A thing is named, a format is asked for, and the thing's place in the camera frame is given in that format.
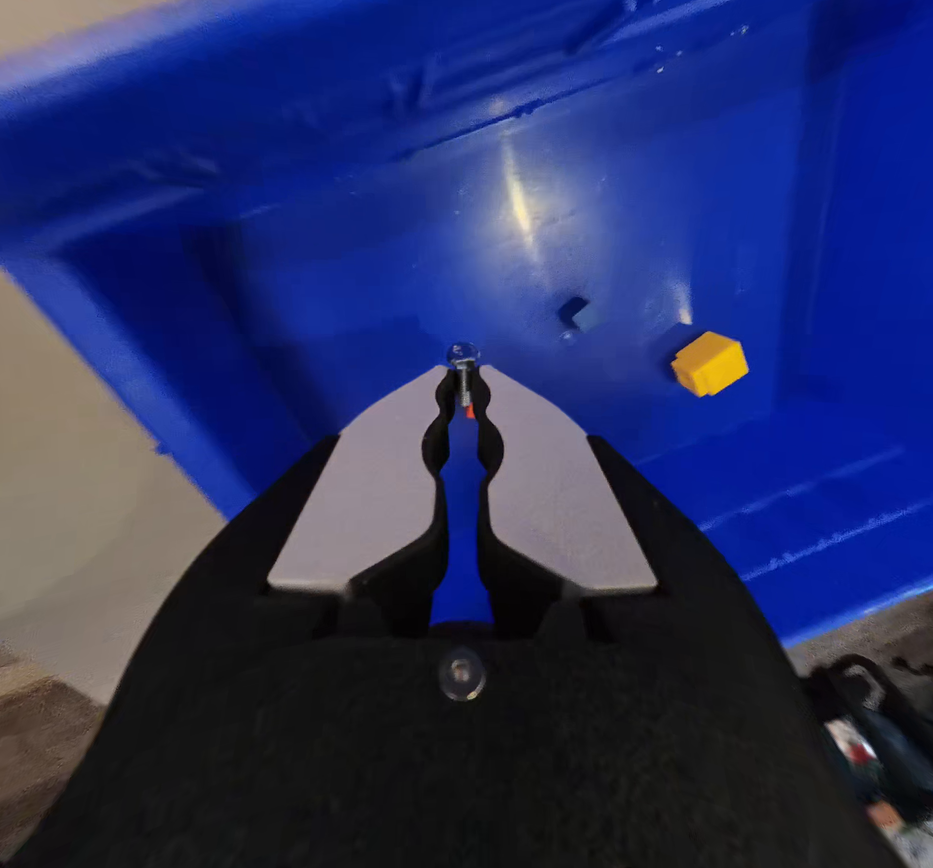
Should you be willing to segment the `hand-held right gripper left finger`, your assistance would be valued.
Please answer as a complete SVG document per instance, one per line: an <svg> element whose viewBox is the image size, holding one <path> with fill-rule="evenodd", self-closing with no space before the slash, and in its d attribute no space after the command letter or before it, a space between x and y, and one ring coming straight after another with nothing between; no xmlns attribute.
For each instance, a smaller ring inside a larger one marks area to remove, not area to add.
<svg viewBox="0 0 933 868"><path fill-rule="evenodd" d="M340 433L267 581L277 591L370 602L420 637L449 563L444 482L453 371L435 366Z"/></svg>

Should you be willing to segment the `blue plastic bin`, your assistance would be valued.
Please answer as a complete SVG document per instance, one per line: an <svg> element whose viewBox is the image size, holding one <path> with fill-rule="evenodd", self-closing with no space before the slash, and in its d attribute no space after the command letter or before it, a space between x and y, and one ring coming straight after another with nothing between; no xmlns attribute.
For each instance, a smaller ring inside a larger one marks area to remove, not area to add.
<svg viewBox="0 0 933 868"><path fill-rule="evenodd" d="M931 591L931 0L137 11L2 59L2 265L226 517L461 338L787 644Z"/></svg>

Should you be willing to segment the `dark bag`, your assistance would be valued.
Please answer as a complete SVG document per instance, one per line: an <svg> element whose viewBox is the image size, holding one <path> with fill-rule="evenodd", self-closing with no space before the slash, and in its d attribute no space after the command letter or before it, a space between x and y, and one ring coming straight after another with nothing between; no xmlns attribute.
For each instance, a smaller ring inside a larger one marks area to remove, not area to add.
<svg viewBox="0 0 933 868"><path fill-rule="evenodd" d="M800 676L830 749L904 866L932 865L931 704L880 662L849 653Z"/></svg>

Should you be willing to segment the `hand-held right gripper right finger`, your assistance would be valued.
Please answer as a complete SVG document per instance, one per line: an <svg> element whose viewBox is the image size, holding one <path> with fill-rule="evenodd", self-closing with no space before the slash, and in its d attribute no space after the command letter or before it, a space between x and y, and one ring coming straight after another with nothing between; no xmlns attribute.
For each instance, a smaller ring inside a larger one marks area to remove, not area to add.
<svg viewBox="0 0 933 868"><path fill-rule="evenodd" d="M477 565L497 636L533 637L564 601L657 589L586 431L491 365L474 372L474 415Z"/></svg>

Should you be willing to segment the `small metal screw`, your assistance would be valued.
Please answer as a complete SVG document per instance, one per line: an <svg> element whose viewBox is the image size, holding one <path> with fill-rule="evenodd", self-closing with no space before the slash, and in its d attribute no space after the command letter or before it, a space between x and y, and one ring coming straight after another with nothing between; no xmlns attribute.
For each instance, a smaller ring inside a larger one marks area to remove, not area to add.
<svg viewBox="0 0 933 868"><path fill-rule="evenodd" d="M472 410L473 377L479 368L480 351L469 342L458 342L449 347L447 363L456 376L457 397L460 408L468 413Z"/></svg>

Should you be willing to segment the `yellow cube block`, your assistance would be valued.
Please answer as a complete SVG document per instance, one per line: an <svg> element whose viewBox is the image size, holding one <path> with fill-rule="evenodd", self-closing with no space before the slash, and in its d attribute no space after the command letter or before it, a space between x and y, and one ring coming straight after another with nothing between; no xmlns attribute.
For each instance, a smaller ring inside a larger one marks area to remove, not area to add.
<svg viewBox="0 0 933 868"><path fill-rule="evenodd" d="M711 331L677 351L671 369L678 384L692 395L717 395L749 373L742 344Z"/></svg>

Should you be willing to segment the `small blue block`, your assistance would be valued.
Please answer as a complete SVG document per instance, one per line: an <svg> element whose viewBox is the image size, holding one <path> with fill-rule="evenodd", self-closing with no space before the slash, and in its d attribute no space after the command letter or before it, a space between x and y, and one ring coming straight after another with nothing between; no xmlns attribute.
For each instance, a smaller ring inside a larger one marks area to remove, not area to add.
<svg viewBox="0 0 933 868"><path fill-rule="evenodd" d="M599 322L599 316L593 303L582 295L573 295L557 310L561 325L559 340L564 345L572 345L584 334L592 331Z"/></svg>

